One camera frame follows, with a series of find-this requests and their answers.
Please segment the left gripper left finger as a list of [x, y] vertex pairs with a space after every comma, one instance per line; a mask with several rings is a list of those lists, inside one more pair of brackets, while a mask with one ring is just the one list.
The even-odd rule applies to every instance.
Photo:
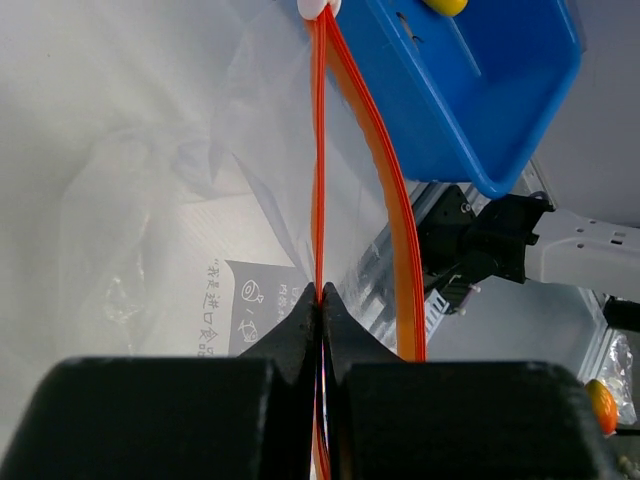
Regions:
[[85, 357], [37, 387], [5, 479], [305, 479], [316, 289], [236, 357]]

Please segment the red cherry tomato bunch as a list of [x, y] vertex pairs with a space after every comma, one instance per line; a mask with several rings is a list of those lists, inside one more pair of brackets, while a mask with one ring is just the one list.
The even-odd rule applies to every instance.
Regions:
[[608, 388], [597, 379], [592, 379], [585, 384], [585, 390], [589, 396], [593, 411], [604, 435], [615, 432], [618, 421], [618, 408], [616, 401]]

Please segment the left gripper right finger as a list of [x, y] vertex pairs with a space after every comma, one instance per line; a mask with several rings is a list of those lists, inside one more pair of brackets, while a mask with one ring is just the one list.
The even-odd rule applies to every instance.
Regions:
[[414, 363], [327, 284], [322, 340], [335, 479], [616, 479], [581, 383], [539, 361]]

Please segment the clear orange zip top bag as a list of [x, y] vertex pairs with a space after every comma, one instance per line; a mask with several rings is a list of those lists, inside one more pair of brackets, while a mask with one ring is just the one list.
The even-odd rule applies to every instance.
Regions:
[[1, 5], [1, 443], [79, 356], [245, 347], [246, 273], [312, 267], [292, 1]]

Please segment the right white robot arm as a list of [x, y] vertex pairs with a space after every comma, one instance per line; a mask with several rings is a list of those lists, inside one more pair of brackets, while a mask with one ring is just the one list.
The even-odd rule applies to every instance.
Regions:
[[533, 197], [489, 202], [465, 230], [462, 251], [492, 259], [492, 275], [576, 286], [608, 296], [609, 327], [639, 331], [639, 230], [555, 209]]

